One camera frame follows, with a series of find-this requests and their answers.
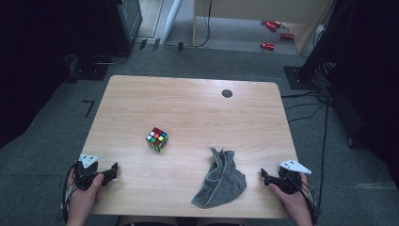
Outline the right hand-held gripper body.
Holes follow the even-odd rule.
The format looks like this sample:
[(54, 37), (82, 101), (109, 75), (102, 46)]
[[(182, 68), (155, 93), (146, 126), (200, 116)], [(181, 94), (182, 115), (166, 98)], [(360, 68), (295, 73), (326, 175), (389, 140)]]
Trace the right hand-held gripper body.
[(311, 174), (311, 170), (296, 160), (287, 160), (279, 164), (279, 189), (286, 194), (294, 194), (302, 187), (301, 173)]

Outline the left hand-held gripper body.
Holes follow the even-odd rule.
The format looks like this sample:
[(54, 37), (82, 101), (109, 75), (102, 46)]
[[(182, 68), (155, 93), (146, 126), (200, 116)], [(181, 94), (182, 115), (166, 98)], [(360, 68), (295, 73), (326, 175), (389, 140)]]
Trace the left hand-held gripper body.
[(98, 156), (81, 154), (75, 165), (74, 183), (81, 190), (90, 188), (94, 178), (97, 176)]

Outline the grey fluffy cloth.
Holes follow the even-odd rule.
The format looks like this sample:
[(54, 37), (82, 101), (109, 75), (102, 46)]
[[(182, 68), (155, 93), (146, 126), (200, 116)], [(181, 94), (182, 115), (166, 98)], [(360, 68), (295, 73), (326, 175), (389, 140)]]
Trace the grey fluffy cloth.
[(192, 203), (200, 208), (217, 207), (234, 201), (247, 188), (246, 175), (236, 168), (234, 151), (218, 151), (211, 147), (215, 162), (203, 179), (202, 187)]

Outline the multicoloured puzzle cube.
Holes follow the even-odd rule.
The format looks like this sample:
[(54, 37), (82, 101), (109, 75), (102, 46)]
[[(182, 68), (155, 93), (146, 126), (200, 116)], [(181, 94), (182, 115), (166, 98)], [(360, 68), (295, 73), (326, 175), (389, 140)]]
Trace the multicoloured puzzle cube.
[(151, 148), (161, 153), (168, 144), (168, 133), (157, 127), (153, 127), (147, 134), (146, 141)]

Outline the person's right hand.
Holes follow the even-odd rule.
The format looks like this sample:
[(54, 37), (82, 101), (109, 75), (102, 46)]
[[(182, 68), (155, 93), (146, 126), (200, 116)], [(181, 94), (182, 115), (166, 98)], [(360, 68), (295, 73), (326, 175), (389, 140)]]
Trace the person's right hand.
[(311, 219), (311, 212), (305, 200), (305, 197), (309, 197), (309, 192), (305, 187), (302, 187), (301, 192), (296, 192), (294, 194), (286, 194), (275, 185), (270, 185), (268, 188), (279, 198), (292, 219)]

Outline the person's left hand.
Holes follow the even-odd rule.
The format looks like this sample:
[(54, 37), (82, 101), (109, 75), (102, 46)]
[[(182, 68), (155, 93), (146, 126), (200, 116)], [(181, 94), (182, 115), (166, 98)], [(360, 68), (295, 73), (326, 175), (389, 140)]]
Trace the person's left hand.
[(104, 176), (98, 174), (89, 189), (77, 189), (71, 195), (69, 202), (69, 218), (88, 219), (94, 204), (99, 200), (99, 190), (102, 187)]

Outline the black stand base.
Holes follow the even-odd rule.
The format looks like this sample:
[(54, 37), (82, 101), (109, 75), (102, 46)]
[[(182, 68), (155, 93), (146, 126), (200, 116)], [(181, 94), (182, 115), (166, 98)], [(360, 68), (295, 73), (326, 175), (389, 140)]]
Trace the black stand base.
[(311, 76), (300, 67), (284, 66), (283, 69), (291, 89), (317, 89)]
[(69, 55), (66, 62), (71, 72), (65, 82), (70, 84), (74, 84), (78, 80), (103, 81), (108, 69), (107, 65), (96, 63), (85, 66), (77, 55)]

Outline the dark curtain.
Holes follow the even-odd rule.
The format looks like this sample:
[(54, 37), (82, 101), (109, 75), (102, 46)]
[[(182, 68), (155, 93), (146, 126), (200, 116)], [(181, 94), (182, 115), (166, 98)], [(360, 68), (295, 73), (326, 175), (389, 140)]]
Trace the dark curtain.
[(387, 165), (399, 189), (399, 0), (343, 0), (339, 56), (329, 76), (349, 104), (341, 111), (354, 145)]
[(23, 134), (69, 77), (77, 55), (88, 66), (85, 41), (105, 0), (0, 0), (0, 149)]

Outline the black cabinet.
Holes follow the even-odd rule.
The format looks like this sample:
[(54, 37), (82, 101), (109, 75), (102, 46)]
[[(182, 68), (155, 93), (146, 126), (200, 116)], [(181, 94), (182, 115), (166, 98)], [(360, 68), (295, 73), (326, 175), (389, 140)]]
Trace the black cabinet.
[(119, 53), (129, 54), (142, 23), (139, 0), (105, 0)]

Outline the white board panel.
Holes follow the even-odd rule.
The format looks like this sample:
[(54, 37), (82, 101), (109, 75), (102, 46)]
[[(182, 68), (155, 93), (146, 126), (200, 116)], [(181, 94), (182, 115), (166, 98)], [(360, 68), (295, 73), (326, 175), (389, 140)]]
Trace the white board panel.
[(167, 41), (168, 35), (171, 31), (172, 26), (174, 25), (174, 22), (179, 13), (182, 3), (183, 3), (183, 0), (173, 0), (173, 4), (172, 4), (171, 9), (167, 16), (164, 35), (161, 38), (162, 43), (165, 43)]

